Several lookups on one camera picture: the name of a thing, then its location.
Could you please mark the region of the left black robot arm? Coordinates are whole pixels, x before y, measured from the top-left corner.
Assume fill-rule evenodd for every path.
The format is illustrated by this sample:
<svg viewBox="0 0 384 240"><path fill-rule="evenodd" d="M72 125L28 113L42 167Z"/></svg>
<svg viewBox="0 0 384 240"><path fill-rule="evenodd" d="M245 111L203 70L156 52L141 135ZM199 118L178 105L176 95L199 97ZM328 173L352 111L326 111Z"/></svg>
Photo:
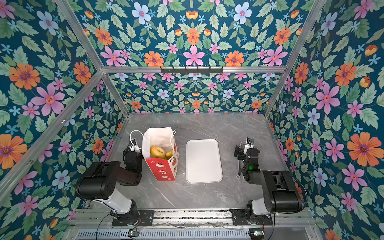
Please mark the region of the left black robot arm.
<svg viewBox="0 0 384 240"><path fill-rule="evenodd" d="M116 185L137 186L142 179L143 154L135 139L123 152L125 167L119 161L97 162L82 174L76 185L80 198L100 203L111 210L117 223L135 225L140 213L135 201L125 197Z"/></svg>

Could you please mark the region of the red white paper bag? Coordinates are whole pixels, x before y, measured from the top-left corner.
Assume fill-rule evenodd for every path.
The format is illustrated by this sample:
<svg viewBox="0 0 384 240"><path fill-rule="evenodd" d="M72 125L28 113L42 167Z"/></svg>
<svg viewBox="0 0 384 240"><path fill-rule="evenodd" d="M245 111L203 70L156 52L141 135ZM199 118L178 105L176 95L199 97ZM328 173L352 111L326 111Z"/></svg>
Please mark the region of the red white paper bag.
<svg viewBox="0 0 384 240"><path fill-rule="evenodd" d="M144 133L139 130L130 132L130 143L141 151L157 181L176 180L179 163L176 132L170 127L149 128Z"/></svg>

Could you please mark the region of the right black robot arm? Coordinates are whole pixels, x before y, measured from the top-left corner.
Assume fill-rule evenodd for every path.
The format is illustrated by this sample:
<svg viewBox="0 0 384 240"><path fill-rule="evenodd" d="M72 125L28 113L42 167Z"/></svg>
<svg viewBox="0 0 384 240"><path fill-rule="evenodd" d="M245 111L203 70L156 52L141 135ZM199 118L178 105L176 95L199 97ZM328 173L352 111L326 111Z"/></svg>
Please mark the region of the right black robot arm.
<svg viewBox="0 0 384 240"><path fill-rule="evenodd" d="M235 147L234 157L239 161L237 178L262 188L262 197L248 201L245 219L255 225L263 216L296 214L305 206L302 194L288 171L261 170L260 150L247 143Z"/></svg>

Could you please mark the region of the yellow fake bagel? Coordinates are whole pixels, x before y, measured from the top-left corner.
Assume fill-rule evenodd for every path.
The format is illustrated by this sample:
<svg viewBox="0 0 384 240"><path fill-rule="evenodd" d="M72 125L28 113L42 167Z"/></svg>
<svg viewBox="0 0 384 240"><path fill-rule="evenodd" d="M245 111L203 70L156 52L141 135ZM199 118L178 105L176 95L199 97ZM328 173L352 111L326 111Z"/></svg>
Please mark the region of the yellow fake bagel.
<svg viewBox="0 0 384 240"><path fill-rule="evenodd" d="M164 149L156 145L150 147L150 154L157 159L166 159L166 152Z"/></svg>

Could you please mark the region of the yellow fake ring bread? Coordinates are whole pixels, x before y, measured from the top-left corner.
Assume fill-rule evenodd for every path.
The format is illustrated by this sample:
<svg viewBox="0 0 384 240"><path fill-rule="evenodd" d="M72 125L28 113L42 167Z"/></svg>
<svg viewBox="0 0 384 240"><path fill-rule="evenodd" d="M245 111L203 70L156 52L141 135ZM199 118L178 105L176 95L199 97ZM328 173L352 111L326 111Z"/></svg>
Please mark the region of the yellow fake ring bread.
<svg viewBox="0 0 384 240"><path fill-rule="evenodd" d="M167 160L171 159L173 156L174 156L174 150L169 151L169 152L166 153Z"/></svg>

